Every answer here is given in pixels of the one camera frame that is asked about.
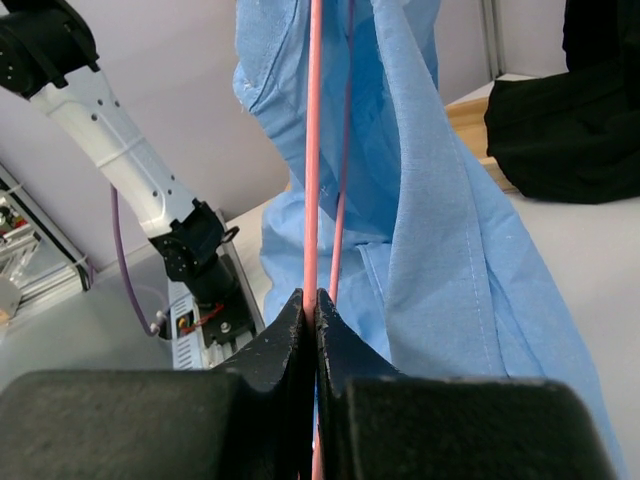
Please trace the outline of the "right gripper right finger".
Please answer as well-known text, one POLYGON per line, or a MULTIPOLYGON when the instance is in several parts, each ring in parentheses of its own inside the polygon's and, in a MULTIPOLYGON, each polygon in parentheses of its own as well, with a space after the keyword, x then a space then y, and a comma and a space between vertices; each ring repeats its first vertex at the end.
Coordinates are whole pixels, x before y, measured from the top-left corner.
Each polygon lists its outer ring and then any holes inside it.
POLYGON ((540 379, 399 372, 316 303, 319 438, 328 479, 612 479, 583 402, 540 379))

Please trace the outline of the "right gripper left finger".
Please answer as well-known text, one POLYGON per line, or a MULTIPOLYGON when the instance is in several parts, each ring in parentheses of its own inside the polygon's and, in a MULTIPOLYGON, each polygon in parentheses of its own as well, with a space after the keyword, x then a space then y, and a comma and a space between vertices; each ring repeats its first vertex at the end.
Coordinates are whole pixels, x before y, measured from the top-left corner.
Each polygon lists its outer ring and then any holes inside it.
POLYGON ((25 374, 1 395, 5 479, 307 479, 312 342, 295 290, 211 370, 25 374))

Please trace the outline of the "light blue shirt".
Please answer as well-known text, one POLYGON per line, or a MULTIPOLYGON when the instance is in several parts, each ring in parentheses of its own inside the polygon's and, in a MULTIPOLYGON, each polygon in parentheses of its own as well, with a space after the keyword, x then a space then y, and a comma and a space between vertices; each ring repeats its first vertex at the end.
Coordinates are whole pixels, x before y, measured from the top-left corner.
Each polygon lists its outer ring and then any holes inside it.
POLYGON ((622 451, 591 355, 510 201, 453 131, 438 92, 436 1, 322 11, 318 278, 346 200, 338 309, 403 373, 546 379, 622 451))

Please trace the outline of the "pink wire hanger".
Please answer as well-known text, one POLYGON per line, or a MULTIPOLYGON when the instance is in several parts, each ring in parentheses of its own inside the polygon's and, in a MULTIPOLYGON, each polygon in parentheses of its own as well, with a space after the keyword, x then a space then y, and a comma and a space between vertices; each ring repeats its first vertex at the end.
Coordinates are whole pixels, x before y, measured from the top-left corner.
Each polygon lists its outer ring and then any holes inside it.
MULTIPOLYGON (((303 311, 311 333, 315 331, 314 314, 317 303, 318 265, 318 208, 320 193, 319 158, 321 133, 321 73, 322 73, 322 28, 323 2, 310 2, 310 37, 308 56, 306 150, 305 150, 305 222, 304 222, 304 268, 303 311)), ((348 160, 350 148, 349 118, 351 113, 352 71, 347 71, 343 109, 342 167, 340 190, 337 199, 334 243, 331 260, 329 296, 338 297, 341 255, 346 205, 348 160)))

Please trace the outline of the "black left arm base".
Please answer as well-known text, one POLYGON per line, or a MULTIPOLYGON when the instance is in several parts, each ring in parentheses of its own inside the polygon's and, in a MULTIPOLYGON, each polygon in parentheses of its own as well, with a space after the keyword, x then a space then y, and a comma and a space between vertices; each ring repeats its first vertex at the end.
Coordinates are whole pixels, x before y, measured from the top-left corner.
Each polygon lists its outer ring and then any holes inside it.
POLYGON ((232 357, 265 328, 238 256, 230 251, 221 260, 236 275, 238 289, 212 310, 199 308, 183 284, 168 283, 166 332, 176 370, 211 369, 232 357))

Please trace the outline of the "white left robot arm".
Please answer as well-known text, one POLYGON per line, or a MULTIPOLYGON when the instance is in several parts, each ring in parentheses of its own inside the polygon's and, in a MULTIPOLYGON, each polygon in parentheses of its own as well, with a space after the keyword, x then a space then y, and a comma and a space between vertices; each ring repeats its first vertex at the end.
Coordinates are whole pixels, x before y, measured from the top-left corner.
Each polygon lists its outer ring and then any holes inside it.
POLYGON ((127 114, 101 70, 91 29, 66 1, 6 1, 1 85, 59 125, 133 210, 167 276, 211 307, 238 282, 219 258, 218 215, 184 186, 127 114))

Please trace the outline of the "black button shirt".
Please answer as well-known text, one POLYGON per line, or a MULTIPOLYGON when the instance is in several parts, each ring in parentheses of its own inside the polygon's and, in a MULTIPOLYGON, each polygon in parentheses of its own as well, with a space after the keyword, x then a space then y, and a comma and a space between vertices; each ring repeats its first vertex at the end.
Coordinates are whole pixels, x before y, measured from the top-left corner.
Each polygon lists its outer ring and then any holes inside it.
POLYGON ((566 72, 497 81, 487 153, 524 196, 602 204, 639 194, 639 4, 568 1, 566 72))

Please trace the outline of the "wooden clothes rack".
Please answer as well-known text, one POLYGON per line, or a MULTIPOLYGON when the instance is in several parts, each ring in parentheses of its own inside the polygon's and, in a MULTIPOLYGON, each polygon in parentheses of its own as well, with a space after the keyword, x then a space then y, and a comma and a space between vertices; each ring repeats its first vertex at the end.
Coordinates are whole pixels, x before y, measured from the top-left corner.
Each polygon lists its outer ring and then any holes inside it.
POLYGON ((516 193, 517 188, 506 178, 496 159, 487 153, 488 140, 484 122, 487 108, 487 97, 462 101, 445 107, 454 131, 494 182, 503 192, 516 193))

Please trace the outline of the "aluminium mounting rail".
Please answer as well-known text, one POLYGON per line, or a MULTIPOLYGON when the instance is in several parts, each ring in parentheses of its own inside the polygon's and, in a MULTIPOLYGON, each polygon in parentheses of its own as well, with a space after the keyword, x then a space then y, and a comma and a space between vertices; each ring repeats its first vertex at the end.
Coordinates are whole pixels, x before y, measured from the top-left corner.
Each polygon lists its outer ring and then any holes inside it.
POLYGON ((83 254, 36 203, 24 183, 1 169, 1 325, 92 286, 83 254))

